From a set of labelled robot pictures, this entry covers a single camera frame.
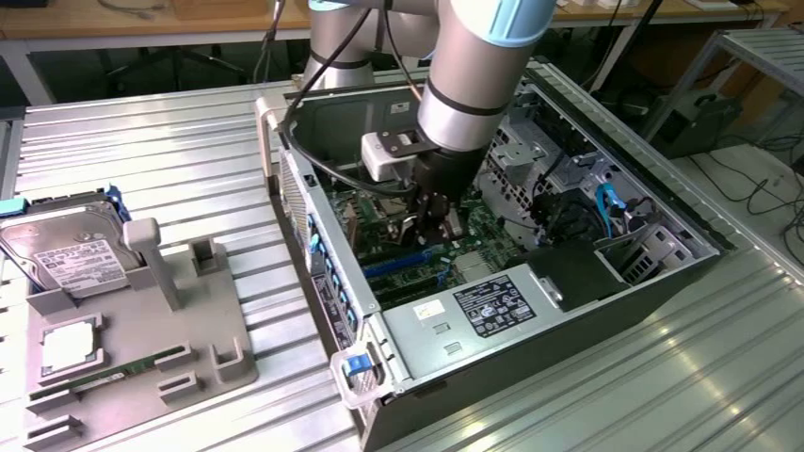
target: blue cable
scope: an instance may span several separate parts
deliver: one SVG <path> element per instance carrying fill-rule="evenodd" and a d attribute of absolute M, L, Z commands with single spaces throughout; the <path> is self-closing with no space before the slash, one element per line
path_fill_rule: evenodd
<path fill-rule="evenodd" d="M 597 186 L 594 198 L 597 201 L 597 211 L 599 212 L 602 223 L 605 224 L 605 233 L 607 238 L 611 238 L 614 235 L 611 234 L 611 219 L 607 217 L 607 207 L 610 205 L 615 205 L 619 209 L 623 209 L 625 202 L 622 202 L 622 200 L 618 198 L 617 192 L 614 191 L 614 186 L 611 186 L 609 182 L 605 182 Z"/>

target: robotic arm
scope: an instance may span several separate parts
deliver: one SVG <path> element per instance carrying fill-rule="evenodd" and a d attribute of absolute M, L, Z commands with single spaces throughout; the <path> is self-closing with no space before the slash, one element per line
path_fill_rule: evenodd
<path fill-rule="evenodd" d="M 362 138 L 362 162 L 377 181 L 411 175 L 419 234 L 462 235 L 454 207 L 479 169 L 554 0 L 310 0 L 309 80 L 365 8 L 385 8 L 399 53 L 434 57 L 414 130 Z M 373 10 L 314 88 L 370 84 L 370 52 L 389 52 L 383 15 Z"/>

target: metal table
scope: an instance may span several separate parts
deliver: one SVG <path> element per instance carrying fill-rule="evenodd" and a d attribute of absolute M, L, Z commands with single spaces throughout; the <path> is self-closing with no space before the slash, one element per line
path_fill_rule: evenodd
<path fill-rule="evenodd" d="M 678 100 L 691 88 L 701 72 L 719 50 L 745 61 L 757 71 L 775 79 L 798 96 L 804 96 L 804 33 L 791 28 L 715 31 L 691 60 L 666 102 L 650 114 L 641 131 L 649 141 L 658 133 Z"/>
<path fill-rule="evenodd" d="M 769 244 L 689 183 L 558 71 L 531 67 L 711 222 L 737 250 L 631 330 L 413 433 L 386 450 L 794 450 L 804 445 L 804 281 Z M 83 450 L 358 450 L 259 179 L 250 101 L 287 84 L 29 109 L 15 191 L 111 179 L 163 252 L 213 235 L 227 250 L 259 379 Z M 14 419 L 22 280 L 0 286 L 0 450 Z"/>

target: hard drive label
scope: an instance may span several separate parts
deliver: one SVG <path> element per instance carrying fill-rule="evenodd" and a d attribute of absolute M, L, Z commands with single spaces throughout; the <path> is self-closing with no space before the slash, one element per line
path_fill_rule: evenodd
<path fill-rule="evenodd" d="M 39 268 L 67 292 L 125 278 L 122 266 L 105 240 L 42 251 L 33 257 Z"/>
<path fill-rule="evenodd" d="M 454 299 L 479 337 L 490 337 L 535 317 L 505 275 L 455 292 Z"/>

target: metal rack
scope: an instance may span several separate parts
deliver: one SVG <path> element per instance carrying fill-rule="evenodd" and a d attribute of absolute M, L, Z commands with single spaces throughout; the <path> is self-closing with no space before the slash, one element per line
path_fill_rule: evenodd
<path fill-rule="evenodd" d="M 804 32 L 791 27 L 769 30 L 719 30 L 707 39 L 691 60 L 662 106 L 653 112 L 641 130 L 649 141 L 662 127 L 675 104 L 691 88 L 717 51 L 723 50 L 770 76 L 798 96 L 804 96 Z"/>

